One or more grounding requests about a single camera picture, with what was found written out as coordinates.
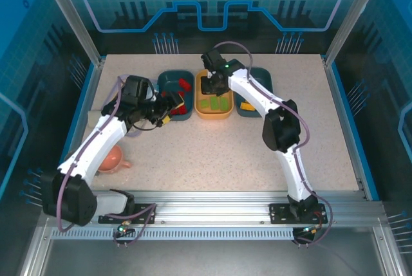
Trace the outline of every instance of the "green block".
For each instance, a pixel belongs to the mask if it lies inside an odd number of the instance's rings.
[[[218,97],[212,97],[211,98],[211,108],[212,108],[212,110],[218,110],[219,109],[219,99],[218,99]]]
[[[225,97],[220,98],[220,110],[224,112],[229,111],[229,101]]]
[[[209,106],[209,101],[207,101],[207,99],[200,100],[200,107],[202,109],[205,109],[208,106]]]

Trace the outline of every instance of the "gray floor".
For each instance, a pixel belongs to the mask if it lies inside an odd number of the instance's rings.
[[[335,229],[322,242],[361,275],[382,275],[369,232]],[[330,251],[290,241],[54,241],[43,275],[355,275]]]

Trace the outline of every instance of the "metal post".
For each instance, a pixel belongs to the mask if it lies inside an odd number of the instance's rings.
[[[328,51],[326,52],[325,60],[327,66],[331,65],[334,62],[337,54],[341,50],[358,18],[361,16],[361,13],[363,12],[364,7],[368,3],[368,1],[369,0],[353,1],[348,14],[346,14],[341,27],[339,27],[335,38],[333,38],[333,41],[330,44]]]
[[[64,17],[69,22],[71,29],[74,31],[90,61],[96,67],[99,67],[101,60],[100,54],[98,53],[93,40],[91,40],[91,37],[71,0],[56,0],[56,3],[62,10]]]

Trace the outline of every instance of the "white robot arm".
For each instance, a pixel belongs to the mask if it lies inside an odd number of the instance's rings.
[[[253,80],[255,85],[259,86],[261,90],[267,91],[258,81],[256,81],[253,77],[250,77],[250,80]],[[239,69],[236,70],[232,76],[229,77],[229,88],[239,95],[241,95],[244,99],[246,99],[254,108],[259,112],[259,114],[265,118],[265,116],[269,113],[269,110],[276,110],[279,108],[277,104],[273,101],[270,101],[268,98],[264,97],[261,93],[256,91],[256,89],[250,84],[247,80],[247,69]],[[278,102],[282,102],[283,100],[279,97],[273,95],[274,99]],[[276,155],[281,162],[283,172],[285,173],[286,182],[288,184],[288,195],[295,201],[300,202],[301,200],[305,200],[310,197],[311,193],[306,189],[303,185],[303,181],[299,175],[297,170],[297,165],[294,160],[293,156],[293,149],[296,144],[290,146],[286,152],[276,151]],[[296,150],[297,156],[300,162],[300,168],[302,168],[303,175],[306,179],[306,174],[304,173],[303,164],[301,160],[301,155],[299,149]]]
[[[44,213],[56,216],[59,208],[62,219],[81,226],[95,216],[133,214],[133,195],[121,190],[95,195],[90,189],[91,181],[109,151],[134,123],[149,120],[161,127],[170,120],[171,110],[182,106],[184,101],[178,93],[156,95],[147,78],[129,76],[121,90],[118,106],[116,102],[117,97],[103,108],[96,127],[69,159],[58,169],[42,174]],[[59,199],[61,189],[64,194]]]

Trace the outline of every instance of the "orange tray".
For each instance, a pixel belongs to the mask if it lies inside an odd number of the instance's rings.
[[[207,70],[200,71],[195,78],[194,84],[194,109],[199,114],[199,116],[205,120],[224,120],[228,118],[231,114],[233,107],[234,107],[234,96],[233,92],[229,91],[228,93],[224,93],[219,98],[226,98],[229,103],[229,109],[227,111],[222,110],[212,110],[210,106],[211,98],[215,97],[216,95],[204,95],[201,93],[201,86],[200,86],[200,78],[207,76]],[[201,107],[200,102],[202,100],[207,100],[209,103],[208,107]]]

